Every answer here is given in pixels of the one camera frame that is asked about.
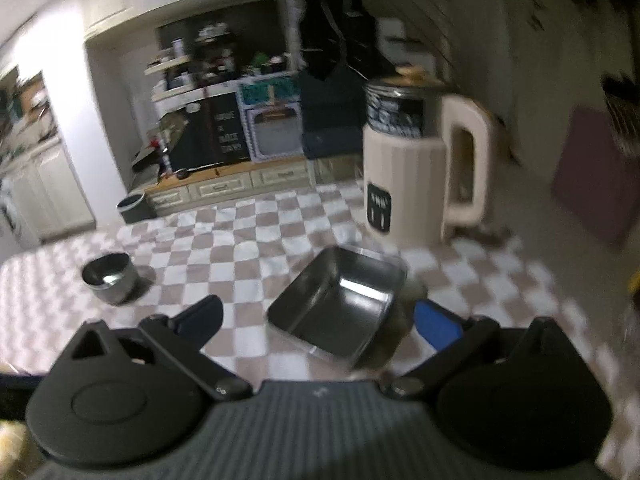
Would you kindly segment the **round steel bowl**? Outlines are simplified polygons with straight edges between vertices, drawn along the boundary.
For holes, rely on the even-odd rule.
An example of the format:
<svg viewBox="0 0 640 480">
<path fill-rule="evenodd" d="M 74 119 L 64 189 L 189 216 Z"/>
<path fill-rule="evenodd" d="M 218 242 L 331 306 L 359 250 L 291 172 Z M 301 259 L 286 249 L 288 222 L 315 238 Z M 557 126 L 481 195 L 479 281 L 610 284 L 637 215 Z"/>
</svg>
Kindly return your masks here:
<svg viewBox="0 0 640 480">
<path fill-rule="evenodd" d="M 133 293 L 139 281 L 139 273 L 126 252 L 108 252 L 87 262 L 80 275 L 84 284 L 96 298 L 119 306 Z"/>
</svg>

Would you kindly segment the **checkered table cloth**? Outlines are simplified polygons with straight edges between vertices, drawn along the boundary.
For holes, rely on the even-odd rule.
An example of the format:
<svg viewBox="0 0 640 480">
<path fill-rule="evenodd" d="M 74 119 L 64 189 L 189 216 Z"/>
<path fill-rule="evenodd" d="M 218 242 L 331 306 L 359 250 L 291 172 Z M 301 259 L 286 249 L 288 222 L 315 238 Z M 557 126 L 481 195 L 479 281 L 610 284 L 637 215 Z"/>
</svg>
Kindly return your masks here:
<svg viewBox="0 0 640 480">
<path fill-rule="evenodd" d="M 1 267 L 1 362 L 44 373 L 88 318 L 131 326 L 214 294 L 224 304 L 224 322 L 205 347 L 208 356 L 251 382 L 340 378 L 337 367 L 270 330 L 265 314 L 323 248 L 363 241 L 362 193 L 349 182 L 183 211 L 24 252 Z M 129 306 L 104 304 L 81 279 L 84 264 L 106 252 L 126 252 L 150 281 Z M 411 284 L 458 315 L 485 315 L 512 327 L 538 315 L 555 318 L 613 404 L 600 465 L 616 478 L 638 477 L 638 394 L 596 323 L 518 237 L 499 248 L 458 238 L 448 246 L 405 249 L 401 258 Z"/>
</svg>

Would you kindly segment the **square steel tray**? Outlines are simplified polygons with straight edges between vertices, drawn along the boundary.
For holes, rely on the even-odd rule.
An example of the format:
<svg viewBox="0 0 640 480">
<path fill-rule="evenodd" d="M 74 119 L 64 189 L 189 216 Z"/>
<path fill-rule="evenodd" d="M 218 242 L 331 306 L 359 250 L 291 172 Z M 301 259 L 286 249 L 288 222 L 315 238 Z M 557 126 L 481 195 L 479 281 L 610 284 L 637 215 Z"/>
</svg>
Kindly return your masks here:
<svg viewBox="0 0 640 480">
<path fill-rule="evenodd" d="M 273 300 L 266 321 L 313 356 L 353 368 L 387 320 L 407 276 L 399 257 L 330 246 Z"/>
</svg>

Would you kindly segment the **dark grey waste bin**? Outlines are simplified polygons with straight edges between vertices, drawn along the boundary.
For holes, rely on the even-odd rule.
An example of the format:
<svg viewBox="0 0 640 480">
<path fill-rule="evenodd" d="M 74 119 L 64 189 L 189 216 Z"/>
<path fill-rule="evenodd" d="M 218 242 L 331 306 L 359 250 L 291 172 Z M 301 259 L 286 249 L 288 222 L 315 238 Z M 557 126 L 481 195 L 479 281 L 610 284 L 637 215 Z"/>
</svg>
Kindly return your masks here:
<svg viewBox="0 0 640 480">
<path fill-rule="evenodd" d="M 146 199 L 145 192 L 137 192 L 123 198 L 116 206 L 126 224 L 134 224 L 156 217 L 156 212 Z"/>
</svg>

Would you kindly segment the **white drawer cabinet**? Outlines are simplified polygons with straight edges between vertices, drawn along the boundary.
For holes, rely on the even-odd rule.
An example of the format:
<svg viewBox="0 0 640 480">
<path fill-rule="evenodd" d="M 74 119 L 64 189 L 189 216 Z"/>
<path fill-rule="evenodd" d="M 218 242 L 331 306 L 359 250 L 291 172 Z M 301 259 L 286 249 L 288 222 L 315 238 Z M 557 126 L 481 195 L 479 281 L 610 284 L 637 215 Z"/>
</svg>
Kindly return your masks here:
<svg viewBox="0 0 640 480">
<path fill-rule="evenodd" d="M 132 188 L 129 194 L 144 194 L 155 212 L 166 216 L 291 188 L 309 188 L 315 183 L 314 163 L 296 156 L 209 168 L 183 180 L 175 176 L 160 182 L 148 179 Z"/>
</svg>

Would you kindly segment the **white kitchen cabinet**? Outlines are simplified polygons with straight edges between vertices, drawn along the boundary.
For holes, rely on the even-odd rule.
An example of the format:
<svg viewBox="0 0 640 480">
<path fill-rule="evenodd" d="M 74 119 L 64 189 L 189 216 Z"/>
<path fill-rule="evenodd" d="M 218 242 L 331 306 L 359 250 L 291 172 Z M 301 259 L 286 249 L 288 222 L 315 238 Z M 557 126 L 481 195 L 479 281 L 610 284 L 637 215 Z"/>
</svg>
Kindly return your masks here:
<svg viewBox="0 0 640 480">
<path fill-rule="evenodd" d="M 40 242 L 90 230 L 96 219 L 60 138 L 36 145 L 1 166 L 17 212 Z"/>
</svg>

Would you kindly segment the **black have a nice day sign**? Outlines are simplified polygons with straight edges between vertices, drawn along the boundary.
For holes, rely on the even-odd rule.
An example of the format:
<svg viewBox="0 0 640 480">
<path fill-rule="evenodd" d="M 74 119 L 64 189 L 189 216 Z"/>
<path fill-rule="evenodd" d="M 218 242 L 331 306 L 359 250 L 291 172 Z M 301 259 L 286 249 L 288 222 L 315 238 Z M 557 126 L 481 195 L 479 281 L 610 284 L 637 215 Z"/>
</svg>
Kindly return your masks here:
<svg viewBox="0 0 640 480">
<path fill-rule="evenodd" d="M 187 102 L 160 118 L 160 125 L 174 171 L 250 160 L 234 92 Z"/>
</svg>

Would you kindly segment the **beige electric kettle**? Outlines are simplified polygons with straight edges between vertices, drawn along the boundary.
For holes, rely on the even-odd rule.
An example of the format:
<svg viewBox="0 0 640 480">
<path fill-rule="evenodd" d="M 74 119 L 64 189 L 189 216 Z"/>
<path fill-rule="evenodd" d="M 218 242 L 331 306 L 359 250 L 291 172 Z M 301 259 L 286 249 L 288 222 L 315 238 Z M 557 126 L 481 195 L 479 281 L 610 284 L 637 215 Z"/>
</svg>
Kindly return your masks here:
<svg viewBox="0 0 640 480">
<path fill-rule="evenodd" d="M 489 205 L 495 122 L 472 99 L 420 66 L 364 87 L 363 138 L 366 228 L 381 243 L 427 248 L 459 228 L 477 228 Z M 460 200 L 457 137 L 473 140 L 472 197 Z"/>
</svg>

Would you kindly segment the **poizon printed box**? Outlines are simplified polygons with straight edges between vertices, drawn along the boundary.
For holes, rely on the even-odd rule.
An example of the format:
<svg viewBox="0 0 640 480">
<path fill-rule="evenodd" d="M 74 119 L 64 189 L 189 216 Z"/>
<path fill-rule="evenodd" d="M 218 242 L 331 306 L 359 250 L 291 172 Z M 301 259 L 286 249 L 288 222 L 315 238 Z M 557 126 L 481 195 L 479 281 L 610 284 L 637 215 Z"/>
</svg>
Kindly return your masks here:
<svg viewBox="0 0 640 480">
<path fill-rule="evenodd" d="M 303 118 L 296 72 L 245 77 L 236 89 L 253 162 L 303 154 Z"/>
</svg>

